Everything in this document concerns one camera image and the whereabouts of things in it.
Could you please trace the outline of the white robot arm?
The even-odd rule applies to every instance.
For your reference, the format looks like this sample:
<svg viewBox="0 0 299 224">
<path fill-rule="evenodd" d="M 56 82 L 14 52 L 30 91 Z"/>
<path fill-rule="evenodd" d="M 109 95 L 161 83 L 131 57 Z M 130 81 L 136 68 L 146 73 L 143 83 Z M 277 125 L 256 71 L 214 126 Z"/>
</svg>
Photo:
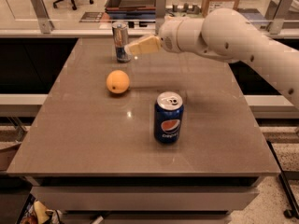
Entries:
<svg viewBox="0 0 299 224">
<path fill-rule="evenodd" d="M 299 51 L 263 35 L 233 9 L 219 8 L 203 19 L 168 18 L 156 35 L 144 35 L 124 47 L 133 56 L 159 49 L 241 61 L 299 107 Z"/>
</svg>

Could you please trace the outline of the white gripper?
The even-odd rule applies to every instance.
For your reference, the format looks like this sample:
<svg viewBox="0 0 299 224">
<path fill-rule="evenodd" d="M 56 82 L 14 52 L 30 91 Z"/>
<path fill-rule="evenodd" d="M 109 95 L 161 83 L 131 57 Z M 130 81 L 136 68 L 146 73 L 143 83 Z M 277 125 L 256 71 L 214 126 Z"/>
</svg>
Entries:
<svg viewBox="0 0 299 224">
<path fill-rule="evenodd" d="M 158 36 L 144 35 L 125 45 L 124 50 L 129 55 L 137 56 L 157 52 L 162 46 L 167 52 L 181 53 L 183 49 L 178 32 L 183 22 L 184 20 L 179 18 L 168 19 L 161 25 Z"/>
</svg>

